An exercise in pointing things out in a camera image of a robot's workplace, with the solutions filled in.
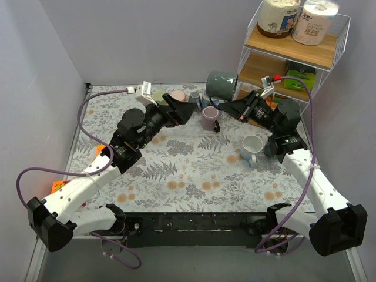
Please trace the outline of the lilac mug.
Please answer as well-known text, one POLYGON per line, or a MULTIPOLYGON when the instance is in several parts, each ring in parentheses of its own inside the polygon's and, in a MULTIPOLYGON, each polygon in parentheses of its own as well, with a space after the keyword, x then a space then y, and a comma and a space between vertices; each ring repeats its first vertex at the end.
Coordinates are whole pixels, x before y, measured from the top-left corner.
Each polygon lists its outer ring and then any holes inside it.
POLYGON ((219 117, 220 112, 213 106, 205 107, 201 113, 200 124, 204 130, 214 131, 219 133, 220 125, 219 125, 219 117))

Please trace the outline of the dark grey mug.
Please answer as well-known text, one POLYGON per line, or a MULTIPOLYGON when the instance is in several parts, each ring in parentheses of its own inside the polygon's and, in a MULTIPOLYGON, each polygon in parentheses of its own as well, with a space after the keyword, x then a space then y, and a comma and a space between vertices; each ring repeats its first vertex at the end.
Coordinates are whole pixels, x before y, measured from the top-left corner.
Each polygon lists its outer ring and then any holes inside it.
POLYGON ((206 82, 206 95, 224 101, 232 101, 236 92, 238 74, 213 70, 209 73, 206 82))

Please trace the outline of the white and blue mug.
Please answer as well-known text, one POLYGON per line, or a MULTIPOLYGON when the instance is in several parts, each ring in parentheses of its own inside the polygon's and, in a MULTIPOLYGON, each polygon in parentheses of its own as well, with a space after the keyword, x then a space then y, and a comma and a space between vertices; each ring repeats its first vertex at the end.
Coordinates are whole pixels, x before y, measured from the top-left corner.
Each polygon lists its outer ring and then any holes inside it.
POLYGON ((240 156, 251 166, 255 166, 257 158, 263 153, 264 142, 255 135, 248 135, 243 138, 240 146, 240 156))

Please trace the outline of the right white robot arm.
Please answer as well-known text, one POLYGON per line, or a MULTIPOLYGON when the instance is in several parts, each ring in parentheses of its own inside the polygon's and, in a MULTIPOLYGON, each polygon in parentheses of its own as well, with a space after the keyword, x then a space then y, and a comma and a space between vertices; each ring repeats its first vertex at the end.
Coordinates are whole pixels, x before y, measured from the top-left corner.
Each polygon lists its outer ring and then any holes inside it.
POLYGON ((277 234, 287 228, 303 235, 321 256, 362 245, 367 211, 342 196, 316 165, 314 149, 297 131, 301 116, 295 101, 284 99, 272 109, 251 92, 218 108, 241 122, 252 120, 269 130, 264 154, 275 157, 303 189, 295 205, 283 203, 267 209, 266 227, 270 232, 277 234))

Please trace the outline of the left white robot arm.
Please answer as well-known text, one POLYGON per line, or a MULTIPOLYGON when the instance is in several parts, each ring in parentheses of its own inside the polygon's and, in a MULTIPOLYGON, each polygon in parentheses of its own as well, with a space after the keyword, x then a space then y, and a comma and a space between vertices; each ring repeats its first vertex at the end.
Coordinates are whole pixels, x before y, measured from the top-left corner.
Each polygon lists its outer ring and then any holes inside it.
POLYGON ((74 236, 106 230, 122 234, 125 213, 114 204, 94 211, 79 208, 103 186, 120 177, 141 157, 143 149, 163 127, 184 125, 191 118, 195 104, 163 96, 166 105, 150 103, 146 110, 127 110, 117 124, 110 145, 83 171, 57 192, 42 200, 33 197, 27 203, 29 225, 47 249, 58 251, 74 236))

